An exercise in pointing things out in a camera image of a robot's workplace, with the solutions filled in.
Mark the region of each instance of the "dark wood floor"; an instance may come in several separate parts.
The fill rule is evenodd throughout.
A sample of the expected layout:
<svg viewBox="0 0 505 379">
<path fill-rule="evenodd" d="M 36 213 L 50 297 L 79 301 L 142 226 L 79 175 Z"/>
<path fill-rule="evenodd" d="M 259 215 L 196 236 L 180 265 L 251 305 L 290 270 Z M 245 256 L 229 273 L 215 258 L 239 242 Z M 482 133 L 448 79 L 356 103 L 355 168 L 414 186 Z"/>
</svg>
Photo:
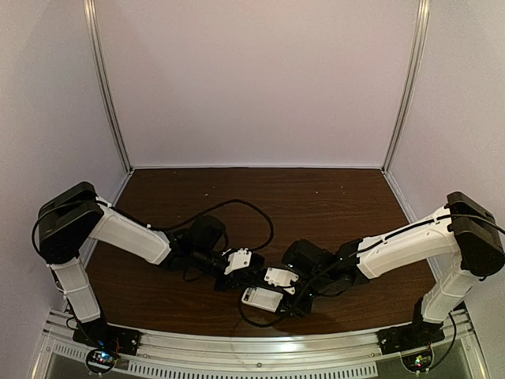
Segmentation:
<svg viewBox="0 0 505 379">
<path fill-rule="evenodd" d="M 171 225 L 203 208 L 239 197 L 260 206 L 275 223 L 275 239 L 261 253 L 279 265 L 289 244 L 307 238 L 331 251 L 351 239 L 406 223 L 374 170 L 188 169 L 138 170 L 118 207 L 152 225 Z M 240 205 L 214 213 L 233 246 L 253 246 L 268 233 L 264 220 Z M 284 336 L 375 328 L 410 321 L 413 304 L 433 286 L 426 261 L 394 270 L 338 298 L 318 298 L 309 317 L 254 328 L 237 312 L 239 293 L 212 290 L 210 277 L 185 283 L 139 257 L 100 243 L 88 274 L 110 322 L 137 328 L 213 336 Z M 250 317 L 271 315 L 247 307 Z"/>
</svg>

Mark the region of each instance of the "metal corner post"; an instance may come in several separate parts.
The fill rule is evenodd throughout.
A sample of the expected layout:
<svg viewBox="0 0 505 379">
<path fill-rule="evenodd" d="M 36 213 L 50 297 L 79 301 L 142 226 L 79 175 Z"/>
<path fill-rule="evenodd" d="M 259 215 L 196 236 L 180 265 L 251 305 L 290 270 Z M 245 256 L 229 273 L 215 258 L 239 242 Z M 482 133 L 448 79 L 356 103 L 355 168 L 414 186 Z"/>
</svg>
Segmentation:
<svg viewBox="0 0 505 379">
<path fill-rule="evenodd" d="M 118 150 L 119 159 L 121 160 L 123 170 L 128 174 L 133 168 L 129 161 L 128 152 L 126 151 L 125 142 L 119 129 L 118 116 L 114 109 L 112 101 L 112 93 L 110 92 L 109 81 L 107 79 L 107 71 L 103 60 L 102 44 L 100 42 L 98 21 L 96 19 L 95 0 L 84 0 L 84 12 L 86 15 L 86 23 L 88 24 L 89 37 L 92 43 L 93 58 L 95 59 L 96 74 L 98 77 L 100 92 L 102 94 L 103 106 L 109 121 L 110 131 L 114 138 L 116 149 Z"/>
<path fill-rule="evenodd" d="M 387 149 L 386 159 L 384 160 L 384 165 L 382 167 L 382 171 L 386 173 L 391 169 L 391 164 L 398 147 L 403 126 L 405 125 L 407 112 L 412 101 L 413 89 L 421 66 L 423 50 L 425 48 L 426 33 L 428 31 L 429 9 L 430 0 L 419 0 L 416 28 L 413 34 L 412 51 L 410 52 L 409 68 L 407 70 L 405 86 L 403 88 L 402 100 L 396 116 L 395 128 L 393 129 L 391 142 L 389 144 L 389 148 Z"/>
</svg>

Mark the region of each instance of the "white wall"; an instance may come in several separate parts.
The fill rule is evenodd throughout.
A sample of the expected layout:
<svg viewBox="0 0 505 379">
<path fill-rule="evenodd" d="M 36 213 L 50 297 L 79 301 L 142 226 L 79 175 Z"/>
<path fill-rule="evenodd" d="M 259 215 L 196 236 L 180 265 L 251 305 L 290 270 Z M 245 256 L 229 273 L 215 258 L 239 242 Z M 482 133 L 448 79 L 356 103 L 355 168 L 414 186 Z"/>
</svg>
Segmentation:
<svg viewBox="0 0 505 379">
<path fill-rule="evenodd" d="M 432 2 L 421 73 L 392 166 L 417 217 L 461 190 L 505 224 L 504 25 L 501 0 Z M 505 272 L 479 285 L 467 305 L 492 378 L 505 377 Z"/>
<path fill-rule="evenodd" d="M 97 2 L 133 165 L 380 167 L 417 4 Z"/>
<path fill-rule="evenodd" d="M 0 377 L 16 379 L 62 304 L 30 243 L 40 205 L 81 180 L 113 196 L 125 175 L 81 0 L 3 2 L 0 51 Z"/>
</svg>

